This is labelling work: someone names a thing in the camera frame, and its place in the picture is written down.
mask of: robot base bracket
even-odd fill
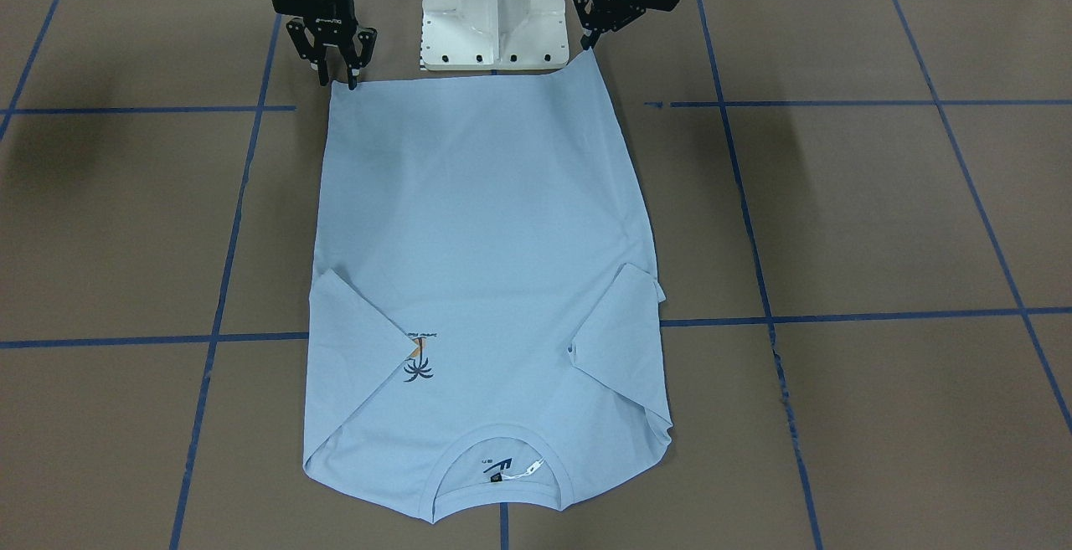
[[[423,0],[429,71],[549,70],[569,61],[565,0]]]

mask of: light blue t-shirt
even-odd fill
[[[670,443],[662,299],[591,51],[542,76],[336,85],[306,473],[429,522],[602,493]]]

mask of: palm tree logo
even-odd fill
[[[406,374],[410,374],[410,377],[405,380],[406,383],[413,383],[418,376],[421,378],[432,377],[432,368],[428,366],[428,358],[425,357],[425,341],[426,337],[417,337],[413,340],[417,348],[410,354],[405,367],[402,368]]]

